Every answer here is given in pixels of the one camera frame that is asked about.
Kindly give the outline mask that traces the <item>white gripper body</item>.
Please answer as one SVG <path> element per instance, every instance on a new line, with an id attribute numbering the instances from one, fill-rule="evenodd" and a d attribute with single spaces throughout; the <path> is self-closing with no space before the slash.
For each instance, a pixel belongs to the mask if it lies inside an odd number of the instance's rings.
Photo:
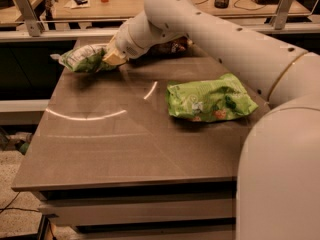
<path id="1" fill-rule="evenodd" d="M 134 22 L 134 19 L 129 19 L 120 26 L 115 35 L 115 46 L 120 54 L 127 59 L 137 59 L 147 52 L 146 48 L 140 47 L 133 39 L 131 30 L 136 26 L 137 24 Z"/>

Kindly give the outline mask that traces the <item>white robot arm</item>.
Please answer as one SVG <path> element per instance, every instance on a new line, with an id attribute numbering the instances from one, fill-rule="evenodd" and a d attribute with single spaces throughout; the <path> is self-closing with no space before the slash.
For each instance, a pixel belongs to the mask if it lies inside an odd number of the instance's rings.
<path id="1" fill-rule="evenodd" d="M 273 107 L 241 152 L 236 240 L 320 240 L 320 56 L 204 13 L 190 0 L 144 0 L 104 59 L 116 65 L 178 36 Z"/>

